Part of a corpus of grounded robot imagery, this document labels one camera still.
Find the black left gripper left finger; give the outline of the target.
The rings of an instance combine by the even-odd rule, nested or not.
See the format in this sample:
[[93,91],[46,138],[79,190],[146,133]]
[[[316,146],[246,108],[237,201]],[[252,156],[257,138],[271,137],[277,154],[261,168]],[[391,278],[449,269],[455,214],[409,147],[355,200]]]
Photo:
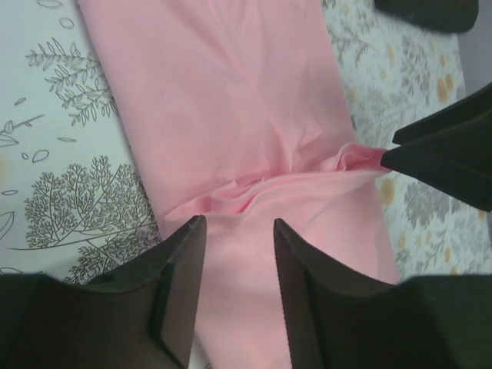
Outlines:
[[186,368],[204,265],[206,220],[86,284],[1,277],[3,368]]

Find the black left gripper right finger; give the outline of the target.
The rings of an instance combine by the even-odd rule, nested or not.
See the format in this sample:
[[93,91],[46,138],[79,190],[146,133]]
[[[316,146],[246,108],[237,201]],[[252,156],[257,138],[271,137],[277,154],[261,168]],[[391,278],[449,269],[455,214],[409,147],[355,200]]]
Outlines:
[[295,368],[489,368],[491,277],[428,275],[392,285],[274,223]]

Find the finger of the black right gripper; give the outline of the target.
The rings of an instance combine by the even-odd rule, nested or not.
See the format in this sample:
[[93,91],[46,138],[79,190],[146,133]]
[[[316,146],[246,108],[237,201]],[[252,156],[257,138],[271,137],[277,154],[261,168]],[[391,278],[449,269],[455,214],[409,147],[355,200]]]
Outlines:
[[423,119],[398,130],[381,165],[474,208],[491,210],[491,120]]
[[446,108],[394,133],[392,142],[402,145],[491,113],[491,83]]

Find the pink t shirt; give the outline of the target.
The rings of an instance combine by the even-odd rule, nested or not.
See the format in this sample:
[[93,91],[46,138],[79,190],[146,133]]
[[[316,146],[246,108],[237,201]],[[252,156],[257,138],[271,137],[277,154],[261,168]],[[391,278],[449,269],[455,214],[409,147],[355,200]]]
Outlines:
[[274,221],[399,273],[319,1],[79,4],[163,237],[207,219],[195,331],[216,368],[289,368]]

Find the black folded t shirt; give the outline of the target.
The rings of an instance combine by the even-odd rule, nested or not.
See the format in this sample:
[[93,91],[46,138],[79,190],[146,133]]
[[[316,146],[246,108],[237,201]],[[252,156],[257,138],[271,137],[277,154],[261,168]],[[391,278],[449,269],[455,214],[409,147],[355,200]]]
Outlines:
[[375,0],[375,8],[427,30],[452,34],[470,31],[478,16],[478,0]]

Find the floral table cloth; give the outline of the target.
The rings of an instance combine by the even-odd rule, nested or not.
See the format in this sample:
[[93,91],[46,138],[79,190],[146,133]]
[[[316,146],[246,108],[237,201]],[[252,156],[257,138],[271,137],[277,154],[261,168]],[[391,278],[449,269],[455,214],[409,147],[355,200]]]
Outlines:
[[[370,1],[324,18],[363,143],[491,80],[489,15],[464,36],[422,31]],[[488,273],[488,216],[399,174],[378,182],[401,275]],[[74,1],[1,3],[1,270],[81,282],[158,240],[115,101]]]

